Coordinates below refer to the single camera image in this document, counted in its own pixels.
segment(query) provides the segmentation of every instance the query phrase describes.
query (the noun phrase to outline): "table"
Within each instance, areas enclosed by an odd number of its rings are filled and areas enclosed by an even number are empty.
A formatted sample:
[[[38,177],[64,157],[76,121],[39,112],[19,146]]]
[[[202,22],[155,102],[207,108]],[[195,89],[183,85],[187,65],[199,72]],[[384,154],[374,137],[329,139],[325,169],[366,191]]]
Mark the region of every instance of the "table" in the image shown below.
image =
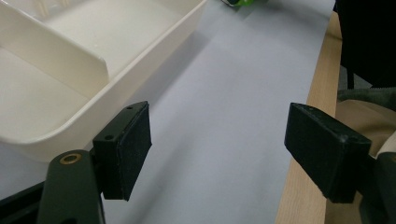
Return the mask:
[[[128,102],[149,101],[153,147],[131,200],[104,202],[107,223],[276,222],[289,103],[305,103],[332,6],[209,0]],[[0,198],[44,180],[47,166],[0,146]]]

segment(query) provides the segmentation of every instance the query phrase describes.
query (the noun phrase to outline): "white plastic container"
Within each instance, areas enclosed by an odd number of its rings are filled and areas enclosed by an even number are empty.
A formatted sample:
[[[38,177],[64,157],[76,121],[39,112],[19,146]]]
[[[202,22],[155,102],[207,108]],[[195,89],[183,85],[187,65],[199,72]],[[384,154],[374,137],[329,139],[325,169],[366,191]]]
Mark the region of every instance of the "white plastic container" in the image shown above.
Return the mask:
[[[84,148],[195,29],[205,0],[0,0],[0,142]]]

